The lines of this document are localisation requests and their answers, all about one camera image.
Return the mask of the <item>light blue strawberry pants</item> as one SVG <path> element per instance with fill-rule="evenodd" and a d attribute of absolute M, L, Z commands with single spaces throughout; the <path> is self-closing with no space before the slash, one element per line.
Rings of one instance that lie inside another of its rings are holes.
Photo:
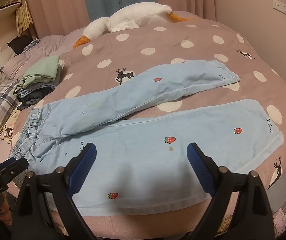
<path fill-rule="evenodd" d="M 256 100 L 128 116 L 239 81 L 218 61 L 155 66 L 114 88 L 32 108 L 11 156 L 47 174 L 88 143 L 97 156 L 73 201 L 83 216 L 149 215 L 206 200 L 187 158 L 196 143 L 217 165 L 247 173 L 283 144 L 284 136 Z"/>

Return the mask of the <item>dark folded clothes stack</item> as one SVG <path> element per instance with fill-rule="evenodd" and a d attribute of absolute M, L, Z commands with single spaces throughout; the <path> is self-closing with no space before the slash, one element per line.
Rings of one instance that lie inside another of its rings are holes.
<path fill-rule="evenodd" d="M 32 83 L 27 88 L 21 89 L 17 93 L 17 100 L 21 103 L 17 110 L 24 110 L 40 102 L 46 95 L 50 94 L 59 85 L 61 67 L 58 66 L 56 77 L 53 81 Z"/>

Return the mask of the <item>green folded garment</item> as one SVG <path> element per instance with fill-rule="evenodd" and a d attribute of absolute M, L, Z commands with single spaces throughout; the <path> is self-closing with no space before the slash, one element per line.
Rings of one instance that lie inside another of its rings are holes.
<path fill-rule="evenodd" d="M 54 81 L 59 68 L 59 55 L 48 56 L 34 63 L 25 71 L 20 82 L 16 85 L 13 94 L 18 94 L 21 90 L 34 83 L 47 83 Z"/>

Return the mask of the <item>black garment on pillow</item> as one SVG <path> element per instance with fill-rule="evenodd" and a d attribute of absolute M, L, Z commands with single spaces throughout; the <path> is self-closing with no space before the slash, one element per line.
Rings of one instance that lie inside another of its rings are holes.
<path fill-rule="evenodd" d="M 21 54 L 24 51 L 24 48 L 26 48 L 27 45 L 29 45 L 31 42 L 33 42 L 33 39 L 27 35 L 18 36 L 15 39 L 13 39 L 11 42 L 7 43 L 8 47 L 10 47 L 16 55 Z"/>

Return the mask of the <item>lilac pillow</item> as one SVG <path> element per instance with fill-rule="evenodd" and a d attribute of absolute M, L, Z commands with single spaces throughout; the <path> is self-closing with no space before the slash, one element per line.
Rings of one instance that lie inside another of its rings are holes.
<path fill-rule="evenodd" d="M 82 36 L 84 27 L 72 31 L 70 34 L 49 35 L 40 42 L 19 55 L 12 57 L 3 67 L 3 74 L 7 80 L 21 79 L 24 72 L 37 61 L 48 56 L 62 55 L 72 50 L 75 42 Z"/>

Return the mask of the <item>pink polka dot duvet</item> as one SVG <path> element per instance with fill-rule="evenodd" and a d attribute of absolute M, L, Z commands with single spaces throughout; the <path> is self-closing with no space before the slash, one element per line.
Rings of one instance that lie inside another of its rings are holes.
<path fill-rule="evenodd" d="M 284 136 L 283 144 L 254 169 L 263 185 L 269 185 L 270 179 L 276 176 L 277 165 L 286 169 L 286 83 L 255 53 L 245 38 L 225 25 L 199 17 L 106 33 L 62 54 L 59 58 L 63 65 L 60 84 L 41 102 L 19 114 L 7 157 L 12 157 L 12 150 L 32 108 L 108 90 L 155 66 L 189 60 L 223 63 L 239 76 L 239 81 L 184 96 L 178 101 L 164 102 L 133 113 L 128 119 L 153 118 L 181 109 L 223 105 L 244 99 L 256 100 Z M 209 195 L 193 206 L 149 215 L 82 217 L 98 237 L 158 238 L 192 230 L 210 199 Z"/>

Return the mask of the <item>pink curtain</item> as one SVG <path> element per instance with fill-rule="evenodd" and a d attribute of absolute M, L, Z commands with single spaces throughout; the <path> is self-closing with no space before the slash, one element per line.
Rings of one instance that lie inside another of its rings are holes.
<path fill-rule="evenodd" d="M 61 34 L 85 27 L 91 21 L 84 0 L 24 0 L 39 37 Z M 215 20 L 215 0 L 157 0 L 174 11 L 187 11 Z"/>

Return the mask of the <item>white goose plush toy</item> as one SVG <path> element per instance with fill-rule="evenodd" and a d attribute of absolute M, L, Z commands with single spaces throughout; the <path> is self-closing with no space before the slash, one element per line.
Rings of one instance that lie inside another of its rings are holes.
<path fill-rule="evenodd" d="M 141 2 L 128 5 L 109 17 L 101 17 L 92 21 L 84 28 L 82 36 L 75 42 L 73 48 L 95 40 L 105 33 L 136 29 L 149 24 L 168 22 L 184 22 L 193 19 L 174 13 L 168 5 L 155 2 Z"/>

